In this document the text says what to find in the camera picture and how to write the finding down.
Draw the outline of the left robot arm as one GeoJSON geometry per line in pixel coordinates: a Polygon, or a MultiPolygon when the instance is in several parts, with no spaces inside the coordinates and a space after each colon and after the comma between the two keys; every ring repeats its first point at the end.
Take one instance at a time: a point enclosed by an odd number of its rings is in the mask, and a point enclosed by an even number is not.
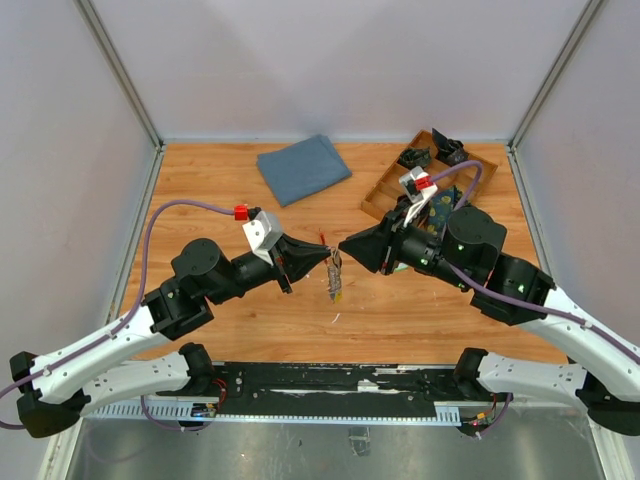
{"type": "Polygon", "coordinates": [[[10,360],[19,421],[33,438],[60,433],[120,400],[152,394],[200,396],[223,384],[204,346],[187,343],[151,361],[135,355],[168,344],[214,317],[211,308],[275,282],[289,293],[330,256],[319,245],[279,234],[228,259],[211,239],[188,243],[171,262],[173,275],[123,316],[81,340],[44,355],[10,360]]]}

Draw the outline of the metal key organizer red handle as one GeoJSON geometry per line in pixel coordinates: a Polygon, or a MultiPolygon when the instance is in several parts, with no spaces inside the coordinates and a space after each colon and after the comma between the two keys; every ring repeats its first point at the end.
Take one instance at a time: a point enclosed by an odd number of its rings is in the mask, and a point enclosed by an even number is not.
{"type": "Polygon", "coordinates": [[[330,247],[323,231],[319,231],[321,243],[329,248],[330,255],[324,260],[328,276],[328,294],[333,304],[343,298],[342,286],[342,258],[337,247],[330,247]]]}

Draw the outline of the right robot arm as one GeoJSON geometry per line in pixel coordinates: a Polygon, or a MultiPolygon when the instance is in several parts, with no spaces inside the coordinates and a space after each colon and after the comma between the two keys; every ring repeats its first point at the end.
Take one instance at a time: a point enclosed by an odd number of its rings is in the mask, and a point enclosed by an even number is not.
{"type": "Polygon", "coordinates": [[[569,358],[547,364],[467,348],[453,373],[466,400],[489,394],[572,405],[613,432],[639,433],[639,348],[606,327],[545,272],[506,254],[506,228],[473,206],[453,211],[441,238],[409,225],[399,211],[347,237],[339,249],[372,273],[405,264],[463,292],[484,316],[533,333],[569,358]]]}

